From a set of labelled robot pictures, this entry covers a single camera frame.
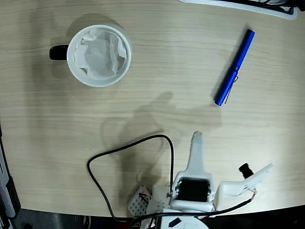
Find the mug handle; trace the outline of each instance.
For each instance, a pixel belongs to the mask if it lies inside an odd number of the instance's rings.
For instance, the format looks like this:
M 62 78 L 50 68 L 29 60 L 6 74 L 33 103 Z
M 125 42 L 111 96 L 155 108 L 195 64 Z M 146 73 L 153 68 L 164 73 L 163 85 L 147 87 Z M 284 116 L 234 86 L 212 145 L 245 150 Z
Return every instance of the mug handle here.
M 67 44 L 56 45 L 50 49 L 49 57 L 54 61 L 66 61 L 67 60 Z

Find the white paper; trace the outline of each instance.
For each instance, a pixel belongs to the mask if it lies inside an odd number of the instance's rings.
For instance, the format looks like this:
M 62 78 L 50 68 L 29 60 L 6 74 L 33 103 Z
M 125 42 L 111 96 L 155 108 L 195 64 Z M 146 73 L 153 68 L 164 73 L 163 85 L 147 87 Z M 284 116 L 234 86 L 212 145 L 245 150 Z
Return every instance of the white paper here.
M 121 38 L 105 29 L 95 29 L 82 36 L 74 52 L 75 64 L 88 77 L 104 80 L 115 76 L 125 65 L 127 53 Z

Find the red wire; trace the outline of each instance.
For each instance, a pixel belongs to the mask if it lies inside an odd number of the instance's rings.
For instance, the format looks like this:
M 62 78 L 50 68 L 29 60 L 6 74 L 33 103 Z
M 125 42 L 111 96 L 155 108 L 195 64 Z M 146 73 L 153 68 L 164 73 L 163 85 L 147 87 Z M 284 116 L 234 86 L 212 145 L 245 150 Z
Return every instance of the red wire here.
M 204 217 L 200 218 L 199 220 L 200 220 L 200 221 L 203 221 L 203 220 L 206 219 L 206 218 L 208 218 L 208 216 L 204 216 Z
M 145 202 L 146 204 L 148 204 L 147 199 L 145 199 L 145 198 L 143 197 L 143 193 L 139 193 L 139 196 L 141 197 L 142 200 L 144 200 L 144 202 Z

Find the black floor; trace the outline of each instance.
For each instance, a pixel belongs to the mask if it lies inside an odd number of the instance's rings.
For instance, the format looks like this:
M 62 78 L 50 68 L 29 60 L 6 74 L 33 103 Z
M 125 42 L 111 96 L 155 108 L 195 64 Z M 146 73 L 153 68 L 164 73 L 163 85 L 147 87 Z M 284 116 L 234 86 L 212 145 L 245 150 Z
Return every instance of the black floor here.
M 207 218 L 209 229 L 305 229 L 305 206 L 281 210 Z M 87 229 L 88 217 L 22 209 L 13 221 L 15 229 Z M 91 217 L 90 229 L 127 229 L 109 217 Z

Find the black knob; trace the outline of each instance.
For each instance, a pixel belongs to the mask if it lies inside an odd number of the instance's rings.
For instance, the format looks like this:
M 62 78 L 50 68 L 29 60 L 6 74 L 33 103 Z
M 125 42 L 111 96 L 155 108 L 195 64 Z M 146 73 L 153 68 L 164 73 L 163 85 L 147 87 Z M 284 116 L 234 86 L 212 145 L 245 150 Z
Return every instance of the black knob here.
M 33 226 L 31 225 L 31 224 L 26 224 L 25 226 L 24 226 L 24 229 L 33 229 Z
M 252 170 L 249 168 L 248 163 L 243 164 L 239 167 L 239 171 L 243 174 L 244 178 L 247 179 L 248 177 L 253 175 Z

